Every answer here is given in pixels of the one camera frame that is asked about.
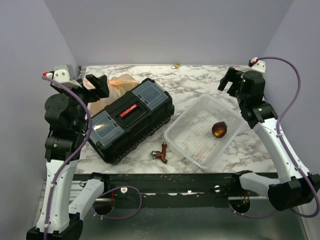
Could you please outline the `orange plastic bag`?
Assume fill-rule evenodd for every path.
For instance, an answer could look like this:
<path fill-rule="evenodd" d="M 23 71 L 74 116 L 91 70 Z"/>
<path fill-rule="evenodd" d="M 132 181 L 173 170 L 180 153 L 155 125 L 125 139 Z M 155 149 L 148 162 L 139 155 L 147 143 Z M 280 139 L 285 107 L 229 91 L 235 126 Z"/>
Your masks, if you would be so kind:
<path fill-rule="evenodd" d="M 131 75 L 125 73 L 120 76 L 114 76 L 111 79 L 107 79 L 106 84 L 109 89 L 109 97 L 101 98 L 97 102 L 93 102 L 89 105 L 88 109 L 92 116 L 122 97 L 126 92 L 135 88 L 139 82 Z"/>

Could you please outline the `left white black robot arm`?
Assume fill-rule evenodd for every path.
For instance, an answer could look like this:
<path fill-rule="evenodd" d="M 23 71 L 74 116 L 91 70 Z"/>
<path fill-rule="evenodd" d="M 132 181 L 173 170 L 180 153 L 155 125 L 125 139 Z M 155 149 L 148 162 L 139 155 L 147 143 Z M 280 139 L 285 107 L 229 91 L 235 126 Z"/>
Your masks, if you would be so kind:
<path fill-rule="evenodd" d="M 57 94 L 44 105 L 49 133 L 45 141 L 46 186 L 41 213 L 36 225 L 27 231 L 28 240 L 78 240 L 84 218 L 98 197 L 110 194 L 111 185 L 103 174 L 94 173 L 79 195 L 70 202 L 71 188 L 80 151 L 88 142 L 93 121 L 88 104 L 109 96 L 107 77 L 86 75 L 94 86 L 87 89 L 82 80 L 60 83 L 53 72 L 45 72 Z"/>

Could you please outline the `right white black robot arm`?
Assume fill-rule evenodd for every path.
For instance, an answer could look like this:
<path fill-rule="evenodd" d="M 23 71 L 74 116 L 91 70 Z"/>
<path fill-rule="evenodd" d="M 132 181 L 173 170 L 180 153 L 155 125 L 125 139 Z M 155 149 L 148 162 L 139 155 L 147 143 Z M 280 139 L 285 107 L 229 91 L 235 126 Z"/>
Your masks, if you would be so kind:
<path fill-rule="evenodd" d="M 278 211 L 310 203 L 320 189 L 319 174 L 312 174 L 292 149 L 272 105 L 264 100 L 265 79 L 254 70 L 245 72 L 230 67 L 220 80 L 218 90 L 223 91 L 231 83 L 227 93 L 237 99 L 241 116 L 254 130 L 277 171 L 277 178 L 267 178 L 244 170 L 233 175 L 230 191 L 241 196 L 255 192 L 267 197 Z"/>

